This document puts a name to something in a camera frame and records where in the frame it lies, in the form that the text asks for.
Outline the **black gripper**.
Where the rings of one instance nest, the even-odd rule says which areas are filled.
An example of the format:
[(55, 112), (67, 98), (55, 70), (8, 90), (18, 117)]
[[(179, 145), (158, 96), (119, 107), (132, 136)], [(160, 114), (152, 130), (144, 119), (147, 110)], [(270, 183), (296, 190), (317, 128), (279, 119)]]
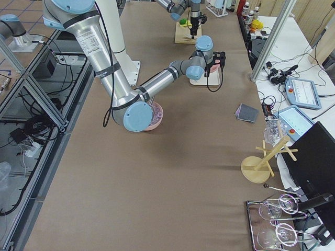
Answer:
[(192, 24), (192, 27), (190, 29), (190, 33), (191, 33), (192, 39), (194, 39), (197, 35), (197, 30), (196, 29), (198, 29), (198, 27), (202, 23), (201, 11), (190, 9), (190, 21), (191, 21), (191, 24)]
[(210, 71), (210, 67), (213, 65), (213, 53), (212, 55), (209, 55), (208, 53), (205, 54), (205, 72), (209, 72)]

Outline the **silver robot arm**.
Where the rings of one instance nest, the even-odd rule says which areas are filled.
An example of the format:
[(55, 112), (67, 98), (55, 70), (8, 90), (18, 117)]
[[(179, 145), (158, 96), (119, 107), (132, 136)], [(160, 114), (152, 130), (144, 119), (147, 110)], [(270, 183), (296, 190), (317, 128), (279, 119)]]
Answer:
[(190, 36), (194, 39), (197, 36), (200, 25), (207, 21), (207, 16), (202, 14), (200, 11), (201, 1), (197, 0), (182, 0), (182, 1), (167, 1), (157, 0), (155, 1), (166, 9), (173, 20), (179, 21), (181, 15), (188, 9), (189, 17), (191, 21), (191, 27), (189, 28)]
[(123, 42), (116, 1), (43, 1), (44, 24), (73, 34), (111, 97), (104, 118), (110, 117), (132, 132), (146, 130), (153, 119), (149, 100), (185, 75), (199, 80), (216, 61), (209, 36), (196, 40), (196, 51), (187, 60), (172, 62), (141, 86), (133, 89), (122, 67), (125, 61), (112, 51)]

